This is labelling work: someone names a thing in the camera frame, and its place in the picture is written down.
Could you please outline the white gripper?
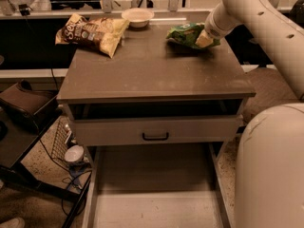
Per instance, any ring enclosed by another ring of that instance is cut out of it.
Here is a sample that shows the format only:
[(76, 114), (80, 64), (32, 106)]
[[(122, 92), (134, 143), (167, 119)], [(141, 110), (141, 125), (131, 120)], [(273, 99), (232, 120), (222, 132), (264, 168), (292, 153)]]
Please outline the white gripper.
[(213, 39), (221, 39), (230, 34), (240, 22), (230, 15), (223, 3), (219, 3), (207, 16), (204, 30), (196, 40), (196, 45), (206, 48), (213, 44)]

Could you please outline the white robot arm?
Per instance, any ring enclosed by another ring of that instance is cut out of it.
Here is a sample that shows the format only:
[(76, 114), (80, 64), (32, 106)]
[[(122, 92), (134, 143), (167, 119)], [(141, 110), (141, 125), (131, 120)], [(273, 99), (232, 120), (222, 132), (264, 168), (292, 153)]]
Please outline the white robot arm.
[(257, 94), (236, 160), (236, 228), (304, 228), (304, 31), (278, 0), (221, 0), (197, 43), (246, 27), (273, 63), (249, 77)]

